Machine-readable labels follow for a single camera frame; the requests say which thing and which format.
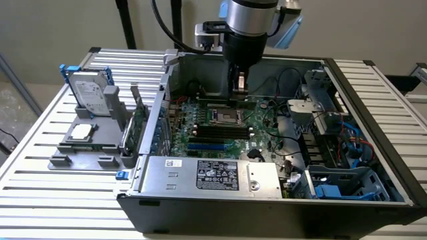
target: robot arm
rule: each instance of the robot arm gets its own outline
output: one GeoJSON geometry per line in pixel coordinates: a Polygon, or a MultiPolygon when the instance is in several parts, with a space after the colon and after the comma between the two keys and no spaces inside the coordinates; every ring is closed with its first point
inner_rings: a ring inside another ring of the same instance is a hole
{"type": "Polygon", "coordinates": [[[303,20],[301,12],[298,0],[227,0],[221,9],[226,21],[197,25],[198,47],[217,47],[223,34],[222,52],[229,61],[231,100],[243,99],[249,94],[250,67],[262,59],[266,46],[289,48],[303,20]]]}

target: aluminum slat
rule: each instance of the aluminum slat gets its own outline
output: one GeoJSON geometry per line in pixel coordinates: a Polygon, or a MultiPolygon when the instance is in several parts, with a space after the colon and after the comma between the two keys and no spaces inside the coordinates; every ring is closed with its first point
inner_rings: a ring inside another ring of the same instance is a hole
{"type": "Polygon", "coordinates": [[[349,82],[353,86],[385,86],[384,83],[377,79],[363,80],[349,78],[349,82]]]}
{"type": "Polygon", "coordinates": [[[425,141],[427,140],[427,135],[422,134],[386,134],[388,138],[392,139],[402,139],[402,140],[421,140],[425,141]]]}
{"type": "Polygon", "coordinates": [[[337,61],[337,65],[341,68],[361,68],[361,69],[367,69],[369,68],[365,63],[357,63],[357,62],[339,62],[339,61],[337,61]]]}
{"type": "Polygon", "coordinates": [[[45,174],[35,173],[14,174],[11,180],[23,181],[51,181],[51,182],[93,182],[93,183],[117,183],[114,176],[109,175],[75,175],[75,174],[45,174]]]}
{"type": "Polygon", "coordinates": [[[106,182],[65,182],[65,181],[26,181],[10,180],[7,189],[74,190],[74,191],[113,191],[115,183],[106,182]]]}
{"type": "Polygon", "coordinates": [[[380,127],[385,129],[401,129],[401,130],[418,130],[424,133],[424,128],[420,125],[397,125],[397,124],[381,124],[380,127]]]}
{"type": "Polygon", "coordinates": [[[427,170],[427,157],[422,156],[422,157],[410,157],[410,156],[405,156],[404,161],[406,163],[406,165],[409,166],[410,169],[413,170],[427,170]]]}
{"type": "Polygon", "coordinates": [[[425,140],[413,140],[413,139],[389,139],[392,144],[400,145],[422,145],[427,148],[427,139],[425,140]]]}
{"type": "Polygon", "coordinates": [[[385,116],[385,115],[374,115],[373,116],[378,124],[408,124],[408,125],[418,125],[420,122],[412,116],[385,116]]]}
{"type": "Polygon", "coordinates": [[[121,210],[117,200],[58,199],[58,198],[0,198],[0,208],[55,208],[121,210]]]}
{"type": "Polygon", "coordinates": [[[412,170],[417,180],[422,184],[427,184],[427,171],[426,170],[412,170]]]}
{"type": "Polygon", "coordinates": [[[345,73],[346,78],[359,80],[380,80],[374,74],[345,73]]]}
{"type": "Polygon", "coordinates": [[[29,217],[0,217],[3,228],[50,228],[50,229],[109,229],[134,230],[134,225],[127,219],[74,219],[74,218],[41,218],[35,221],[29,217]]]}
{"type": "Polygon", "coordinates": [[[3,238],[17,238],[19,236],[23,239],[149,240],[135,230],[0,229],[0,236],[3,238]]]}
{"type": "Polygon", "coordinates": [[[0,198],[50,198],[50,199],[87,199],[115,200],[113,191],[83,191],[83,190],[33,190],[11,189],[0,191],[0,198]]]}
{"type": "Polygon", "coordinates": [[[358,86],[355,85],[354,90],[359,93],[389,93],[389,89],[385,86],[358,86]]]}
{"type": "Polygon", "coordinates": [[[366,67],[341,67],[341,70],[345,74],[373,74],[371,70],[366,67]]]}
{"type": "Polygon", "coordinates": [[[362,100],[397,100],[392,93],[377,93],[377,92],[357,92],[362,100]]]}
{"type": "MultiPolygon", "coordinates": [[[[343,100],[341,97],[337,98],[341,106],[345,106],[343,100]]],[[[382,108],[404,108],[401,102],[397,100],[378,100],[378,99],[362,99],[365,106],[367,107],[382,107],[382,108]]]]}
{"type": "Polygon", "coordinates": [[[98,209],[53,209],[53,208],[3,208],[0,217],[23,216],[29,218],[91,218],[91,219],[123,219],[129,216],[122,210],[98,209]]]}
{"type": "Polygon", "coordinates": [[[341,63],[350,63],[350,64],[365,64],[365,62],[362,60],[347,60],[347,59],[334,59],[334,61],[341,64],[341,63]]]}
{"type": "Polygon", "coordinates": [[[427,156],[425,146],[396,144],[394,148],[402,156],[427,156]]]}

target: power supply label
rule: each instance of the power supply label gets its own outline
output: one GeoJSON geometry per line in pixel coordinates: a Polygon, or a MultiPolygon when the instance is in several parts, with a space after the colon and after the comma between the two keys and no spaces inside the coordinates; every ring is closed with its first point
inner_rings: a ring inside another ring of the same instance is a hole
{"type": "Polygon", "coordinates": [[[239,170],[235,161],[198,161],[195,186],[203,190],[239,191],[239,170]]]}

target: red cable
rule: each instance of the red cable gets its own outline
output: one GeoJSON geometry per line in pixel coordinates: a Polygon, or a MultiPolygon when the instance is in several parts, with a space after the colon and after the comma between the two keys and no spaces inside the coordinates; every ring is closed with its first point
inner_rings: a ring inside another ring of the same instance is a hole
{"type": "Polygon", "coordinates": [[[371,154],[371,160],[374,159],[374,156],[375,156],[375,152],[374,152],[374,146],[373,144],[369,142],[369,141],[365,141],[365,140],[361,140],[361,143],[369,145],[369,147],[371,148],[371,151],[373,151],[373,154],[371,154]]]}

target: black cable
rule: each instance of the black cable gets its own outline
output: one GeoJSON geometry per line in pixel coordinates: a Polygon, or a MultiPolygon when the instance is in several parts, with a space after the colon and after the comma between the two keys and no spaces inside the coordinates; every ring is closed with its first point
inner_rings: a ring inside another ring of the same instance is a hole
{"type": "MultiPolygon", "coordinates": [[[[171,15],[173,15],[173,32],[174,36],[183,41],[183,0],[171,0],[171,15]]],[[[181,50],[181,46],[175,43],[174,47],[181,50]]]]}
{"type": "Polygon", "coordinates": [[[274,76],[267,77],[266,80],[262,82],[262,84],[258,86],[258,88],[250,93],[250,95],[253,95],[262,88],[262,86],[266,85],[267,81],[271,79],[275,80],[275,82],[278,83],[278,79],[274,76]]]}
{"type": "Polygon", "coordinates": [[[14,138],[14,140],[15,140],[18,143],[21,143],[21,141],[17,139],[17,137],[14,136],[14,134],[9,133],[9,132],[5,131],[2,128],[0,128],[0,131],[2,131],[5,134],[10,135],[10,136],[14,138]]]}
{"type": "Polygon", "coordinates": [[[278,18],[278,26],[275,27],[275,30],[274,30],[273,34],[269,34],[269,35],[267,35],[269,38],[278,34],[285,19],[286,19],[286,10],[285,10],[283,7],[281,7],[281,14],[279,14],[279,18],[278,18]]]}
{"type": "Polygon", "coordinates": [[[279,74],[279,77],[278,77],[278,85],[277,85],[277,90],[275,90],[275,92],[278,93],[281,93],[281,78],[282,78],[282,75],[283,75],[283,73],[286,72],[286,71],[289,71],[289,70],[294,70],[297,73],[298,73],[298,76],[299,76],[299,85],[303,85],[303,74],[301,73],[301,71],[295,68],[295,67],[287,67],[286,69],[283,69],[282,70],[282,72],[281,72],[281,74],[279,74]]]}
{"type": "Polygon", "coordinates": [[[317,118],[319,118],[319,117],[321,117],[321,115],[323,115],[323,114],[326,114],[326,113],[330,113],[330,111],[323,111],[323,112],[321,112],[321,113],[318,114],[318,116],[315,116],[315,117],[313,118],[313,120],[311,120],[311,122],[310,122],[309,126],[310,126],[311,124],[314,124],[314,122],[315,122],[317,118]]]}
{"type": "MultiPolygon", "coordinates": [[[[286,106],[286,105],[287,105],[287,104],[285,103],[285,104],[281,104],[281,105],[278,105],[278,106],[275,106],[275,107],[271,107],[271,108],[267,110],[267,112],[266,112],[266,114],[265,114],[265,117],[262,118],[262,122],[265,122],[265,119],[266,119],[266,117],[267,117],[267,114],[270,113],[270,111],[271,111],[274,108],[279,108],[279,109],[281,109],[281,107],[282,107],[282,106],[286,106]]],[[[267,133],[270,136],[273,136],[273,137],[282,138],[282,139],[291,139],[291,140],[294,140],[295,142],[299,142],[299,140],[298,140],[297,138],[294,138],[294,137],[281,136],[281,135],[273,134],[271,132],[267,131],[267,129],[266,129],[265,131],[266,131],[266,133],[267,133]]]]}
{"type": "Polygon", "coordinates": [[[277,155],[281,156],[281,157],[287,157],[287,156],[291,156],[291,155],[294,155],[294,154],[301,154],[301,153],[302,153],[301,151],[297,151],[297,152],[293,152],[293,153],[290,153],[290,154],[279,154],[279,153],[277,152],[278,145],[279,145],[279,143],[277,143],[277,145],[274,145],[274,147],[273,147],[273,152],[274,152],[274,154],[277,154],[277,155]]]}
{"type": "Polygon", "coordinates": [[[163,32],[166,33],[166,35],[169,36],[169,38],[174,41],[174,43],[177,43],[182,47],[182,49],[185,49],[190,53],[207,54],[211,50],[207,51],[207,50],[194,49],[193,47],[187,46],[186,43],[183,43],[183,41],[181,41],[177,38],[177,36],[171,33],[166,23],[162,20],[159,9],[158,9],[157,0],[151,0],[151,8],[153,8],[155,19],[157,19],[157,21],[158,21],[158,23],[161,25],[161,28],[162,28],[163,32]]]}

